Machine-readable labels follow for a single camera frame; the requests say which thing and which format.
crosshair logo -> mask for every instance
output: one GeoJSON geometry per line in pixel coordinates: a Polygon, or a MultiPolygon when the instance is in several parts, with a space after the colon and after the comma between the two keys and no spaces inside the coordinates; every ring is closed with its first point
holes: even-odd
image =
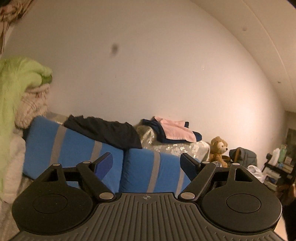
{"type": "Polygon", "coordinates": [[[149,195],[145,195],[143,198],[144,198],[145,200],[148,200],[148,199],[150,199],[151,197],[150,197],[149,195]]]}

water bottle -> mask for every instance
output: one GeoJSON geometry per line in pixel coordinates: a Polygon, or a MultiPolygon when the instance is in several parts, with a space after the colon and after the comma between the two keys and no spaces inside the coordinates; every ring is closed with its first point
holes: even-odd
{"type": "Polygon", "coordinates": [[[287,153],[287,145],[281,145],[281,150],[279,152],[278,167],[281,168],[287,153]]]}

gray bag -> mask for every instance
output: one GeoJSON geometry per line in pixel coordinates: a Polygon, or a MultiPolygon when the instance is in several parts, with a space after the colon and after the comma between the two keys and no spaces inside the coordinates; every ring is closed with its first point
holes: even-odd
{"type": "Polygon", "coordinates": [[[249,165],[257,166],[257,155],[256,153],[244,149],[242,147],[238,147],[237,149],[233,149],[229,151],[230,158],[241,165],[243,165],[245,168],[247,168],[249,165]]]}

white wall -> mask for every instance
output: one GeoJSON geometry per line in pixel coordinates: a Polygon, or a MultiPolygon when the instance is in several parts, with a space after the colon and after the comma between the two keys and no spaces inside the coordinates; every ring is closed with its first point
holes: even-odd
{"type": "Polygon", "coordinates": [[[285,112],[257,63],[187,0],[38,0],[10,36],[11,55],[53,69],[57,113],[187,120],[205,141],[220,135],[253,150],[259,165],[285,136],[285,112]]]}

folded clothes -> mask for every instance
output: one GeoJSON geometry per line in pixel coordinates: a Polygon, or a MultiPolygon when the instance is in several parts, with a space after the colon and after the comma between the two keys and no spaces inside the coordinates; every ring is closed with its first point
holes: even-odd
{"type": "Polygon", "coordinates": [[[193,131],[185,126],[185,121],[166,120],[158,116],[154,118],[161,124],[167,139],[187,140],[192,143],[197,141],[193,131]]]}
{"type": "Polygon", "coordinates": [[[93,140],[119,149],[142,148],[138,133],[129,123],[105,121],[101,118],[70,115],[64,126],[93,140]]]}
{"type": "Polygon", "coordinates": [[[36,116],[46,115],[48,111],[47,98],[49,90],[48,83],[26,90],[15,115],[16,126],[26,129],[36,116]]]}
{"type": "MultiPolygon", "coordinates": [[[[189,127],[189,122],[183,121],[183,122],[179,122],[179,123],[182,125],[184,123],[185,128],[189,127]]],[[[178,144],[178,143],[188,142],[185,139],[169,139],[169,138],[167,138],[162,125],[155,118],[153,118],[152,120],[143,119],[142,125],[151,127],[157,134],[157,140],[161,143],[178,144]]],[[[200,133],[193,131],[193,134],[195,136],[195,139],[193,139],[192,142],[198,142],[198,141],[202,140],[202,136],[200,133]]]]}
{"type": "Polygon", "coordinates": [[[0,194],[9,162],[9,144],[15,128],[15,113],[27,88],[52,81],[52,70],[28,58],[0,60],[0,194]]]}

